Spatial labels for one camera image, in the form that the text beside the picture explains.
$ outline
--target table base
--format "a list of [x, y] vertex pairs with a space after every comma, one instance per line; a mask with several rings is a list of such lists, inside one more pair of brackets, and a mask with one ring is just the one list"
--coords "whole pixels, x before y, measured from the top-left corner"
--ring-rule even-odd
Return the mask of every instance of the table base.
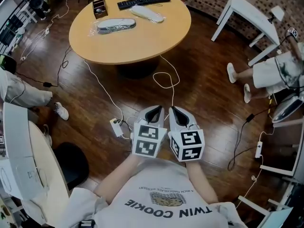
[[120, 75], [129, 79], [141, 79], [149, 76], [158, 66], [160, 57], [154, 57], [142, 62], [117, 65], [117, 71]]

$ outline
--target black keyboard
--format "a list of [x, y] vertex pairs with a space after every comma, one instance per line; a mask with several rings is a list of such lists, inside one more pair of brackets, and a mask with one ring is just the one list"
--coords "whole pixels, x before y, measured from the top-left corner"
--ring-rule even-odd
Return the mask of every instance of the black keyboard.
[[170, 2], [170, 1], [171, 0], [127, 0], [123, 2], [118, 2], [117, 5], [120, 10], [124, 10], [134, 5], [147, 5], [147, 4]]

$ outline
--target white shorts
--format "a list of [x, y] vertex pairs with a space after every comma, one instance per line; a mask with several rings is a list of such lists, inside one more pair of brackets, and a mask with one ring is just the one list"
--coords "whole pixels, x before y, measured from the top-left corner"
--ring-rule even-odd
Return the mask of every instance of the white shorts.
[[253, 65], [253, 83], [257, 89], [266, 88], [270, 95], [286, 89], [274, 57]]
[[52, 92], [38, 90], [10, 72], [6, 71], [6, 75], [8, 77], [8, 89], [5, 96], [5, 102], [9, 103], [14, 97], [16, 97], [12, 104], [31, 108], [34, 106], [48, 105], [51, 101], [53, 97]]

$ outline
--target black stool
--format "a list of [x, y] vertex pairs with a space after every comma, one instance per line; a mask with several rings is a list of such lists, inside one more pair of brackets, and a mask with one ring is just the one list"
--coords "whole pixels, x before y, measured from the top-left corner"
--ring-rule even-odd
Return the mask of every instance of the black stool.
[[54, 149], [54, 154], [69, 190], [86, 181], [89, 176], [89, 164], [85, 154], [78, 146], [64, 142]]

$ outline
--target white sneaker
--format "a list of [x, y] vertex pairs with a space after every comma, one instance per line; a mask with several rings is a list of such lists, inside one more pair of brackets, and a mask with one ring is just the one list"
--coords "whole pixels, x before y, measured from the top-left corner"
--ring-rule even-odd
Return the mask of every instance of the white sneaker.
[[64, 108], [62, 106], [62, 104], [60, 102], [56, 102], [56, 110], [55, 112], [63, 119], [63, 120], [67, 120], [68, 119], [68, 111], [66, 108]]
[[244, 101], [246, 104], [251, 100], [251, 92], [248, 84], [244, 84]]
[[52, 141], [52, 137], [49, 135], [48, 125], [44, 124], [43, 128], [44, 128], [43, 135], [44, 135], [45, 139], [47, 140], [47, 143], [49, 144], [49, 146], [52, 147], [53, 141]]
[[233, 77], [233, 73], [235, 73], [236, 71], [234, 70], [233, 64], [232, 63], [228, 63], [227, 65], [227, 73], [229, 76], [229, 81], [230, 83], [235, 83], [236, 79]]

